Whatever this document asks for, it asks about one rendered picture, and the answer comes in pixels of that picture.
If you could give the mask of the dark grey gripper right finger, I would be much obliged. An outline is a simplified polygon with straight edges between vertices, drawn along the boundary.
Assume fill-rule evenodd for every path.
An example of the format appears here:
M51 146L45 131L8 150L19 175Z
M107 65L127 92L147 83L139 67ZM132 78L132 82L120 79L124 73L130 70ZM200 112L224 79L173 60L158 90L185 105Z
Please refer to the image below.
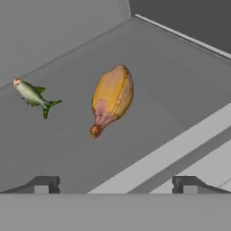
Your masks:
M196 176L174 176L172 185L174 194L231 194L231 191L210 186Z

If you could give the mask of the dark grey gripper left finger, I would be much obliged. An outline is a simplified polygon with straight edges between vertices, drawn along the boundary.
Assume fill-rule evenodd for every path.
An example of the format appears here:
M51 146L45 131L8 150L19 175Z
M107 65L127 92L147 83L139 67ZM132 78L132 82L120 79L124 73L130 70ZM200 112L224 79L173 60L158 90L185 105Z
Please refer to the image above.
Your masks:
M59 176L36 176L26 184L1 191L1 194L59 194L60 193L60 177Z

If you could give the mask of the grey fridge rack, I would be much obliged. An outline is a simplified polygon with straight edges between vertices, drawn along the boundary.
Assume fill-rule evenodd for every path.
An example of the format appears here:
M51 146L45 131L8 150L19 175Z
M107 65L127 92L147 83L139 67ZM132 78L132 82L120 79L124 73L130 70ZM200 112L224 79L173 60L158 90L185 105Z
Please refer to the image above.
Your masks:
M133 18L0 88L0 191L148 193L231 127L231 60Z

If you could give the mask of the yellow chicken drumstick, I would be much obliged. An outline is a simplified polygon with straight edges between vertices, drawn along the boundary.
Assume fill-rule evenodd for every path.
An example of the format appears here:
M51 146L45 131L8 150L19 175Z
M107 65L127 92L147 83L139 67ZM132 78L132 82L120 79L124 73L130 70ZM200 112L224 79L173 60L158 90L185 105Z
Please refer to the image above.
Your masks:
M89 129L92 138L98 138L103 130L120 119L134 97L134 83L130 70L123 64L115 65L104 73L92 97L94 124Z

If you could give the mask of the green and white fish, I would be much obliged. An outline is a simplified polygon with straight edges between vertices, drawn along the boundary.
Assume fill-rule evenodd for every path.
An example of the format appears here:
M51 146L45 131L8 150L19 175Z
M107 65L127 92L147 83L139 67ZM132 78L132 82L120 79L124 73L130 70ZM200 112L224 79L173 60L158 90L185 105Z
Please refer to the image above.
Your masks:
M41 106L43 118L46 119L48 117L49 111L52 106L58 105L61 103L61 100L56 101L47 101L42 97L42 92L45 90L44 87L35 87L29 82L26 82L19 78L14 78L13 80L14 88L21 95L22 99L30 105Z

